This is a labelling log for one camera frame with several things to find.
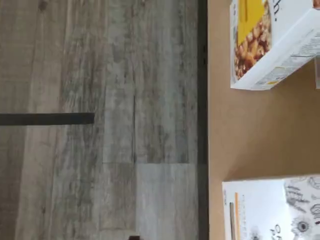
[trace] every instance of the granola box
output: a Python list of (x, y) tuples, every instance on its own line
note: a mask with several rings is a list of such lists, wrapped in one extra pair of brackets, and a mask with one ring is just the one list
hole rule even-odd
[(320, 240), (320, 175), (223, 182), (225, 240)]
[(269, 90), (320, 54), (320, 0), (233, 0), (231, 88)]

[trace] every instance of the dark edge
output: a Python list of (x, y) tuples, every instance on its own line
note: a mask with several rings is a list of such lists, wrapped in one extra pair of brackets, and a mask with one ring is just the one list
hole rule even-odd
[(209, 240), (208, 0), (198, 0), (197, 29), (198, 239)]
[(0, 114), (0, 126), (86, 125), (94, 123), (95, 114), (93, 112)]

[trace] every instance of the white box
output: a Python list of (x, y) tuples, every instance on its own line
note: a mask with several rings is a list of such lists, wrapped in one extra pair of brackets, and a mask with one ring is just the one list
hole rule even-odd
[(223, 182), (225, 240), (320, 240), (320, 175)]
[(320, 54), (320, 0), (233, 0), (231, 88), (269, 90)]

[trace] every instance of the food box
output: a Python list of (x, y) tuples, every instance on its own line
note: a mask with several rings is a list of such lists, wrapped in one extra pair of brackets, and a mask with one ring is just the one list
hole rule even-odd
[(222, 187), (225, 240), (320, 240), (320, 175)]
[(320, 0), (233, 0), (231, 88), (269, 90), (320, 53)]

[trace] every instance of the cardboard surface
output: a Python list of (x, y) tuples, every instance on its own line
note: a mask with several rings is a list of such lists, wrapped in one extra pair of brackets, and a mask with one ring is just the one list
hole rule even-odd
[(231, 89), (229, 4), (208, 0), (211, 240), (225, 239), (223, 180), (320, 173), (314, 63), (268, 91)]

